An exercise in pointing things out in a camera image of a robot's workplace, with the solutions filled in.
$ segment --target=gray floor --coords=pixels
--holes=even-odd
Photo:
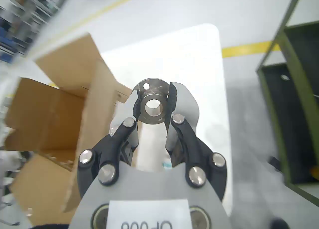
[[[262,55],[223,59],[234,174],[234,229],[268,228],[282,217],[292,229],[319,228],[319,208],[283,184],[267,163],[277,155],[255,69]]]

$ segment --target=round metal screw head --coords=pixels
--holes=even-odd
[[[289,80],[289,77],[286,76],[286,75],[281,75],[280,76],[282,80],[285,80],[285,81],[288,81]]]
[[[102,166],[98,174],[99,182],[103,185],[111,182],[115,177],[115,172],[115,167],[112,164]]]
[[[92,159],[93,153],[90,150],[85,150],[80,154],[79,161],[83,164],[89,163]]]
[[[182,114],[174,114],[173,115],[173,121],[176,124],[182,124],[185,120],[185,117]]]
[[[206,182],[206,174],[201,167],[194,166],[188,172],[190,181],[197,186],[203,186]]]
[[[114,126],[110,128],[110,135],[111,137],[115,134],[115,132],[117,131],[119,127],[118,126]]]
[[[218,166],[218,167],[223,167],[226,163],[225,158],[219,154],[219,153],[214,153],[213,154],[213,163]]]
[[[134,125],[135,120],[133,118],[126,118],[123,121],[123,125],[127,128],[131,128]]]

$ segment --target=metal shelf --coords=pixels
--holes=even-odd
[[[296,50],[293,48],[292,43],[288,39],[287,32],[289,31],[289,29],[291,28],[287,27],[278,36],[278,44],[287,61],[289,72],[295,83],[296,90],[305,113],[305,118],[308,123],[309,133],[312,138],[313,148],[317,158],[317,165],[319,166],[319,106],[318,100],[315,97],[315,95],[318,94],[313,92],[313,89],[307,77],[307,72],[304,69],[305,63],[302,64],[300,62]],[[303,53],[299,54],[306,55],[306,50],[304,49]]]

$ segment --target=cardboard flap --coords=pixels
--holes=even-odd
[[[82,114],[80,136],[65,211],[73,209],[81,201],[76,178],[77,159],[82,151],[92,148],[108,134],[118,95],[117,87],[118,83],[105,63],[98,62]]]
[[[28,218],[34,226],[71,222],[75,210],[61,210],[70,175],[70,171],[37,154],[17,175],[10,190],[23,211],[32,208]]]
[[[36,64],[60,88],[74,95],[84,95],[95,73],[99,51],[87,34],[49,55],[39,58]]]
[[[15,131],[5,140],[5,148],[36,151],[45,138],[58,89],[23,78],[6,115],[5,123]]]

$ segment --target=white table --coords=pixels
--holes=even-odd
[[[133,88],[147,78],[184,84],[199,106],[196,135],[227,161],[223,206],[232,209],[232,158],[222,53],[215,26],[203,24],[101,54],[117,81]],[[137,168],[159,171],[164,157],[164,123],[142,127]]]

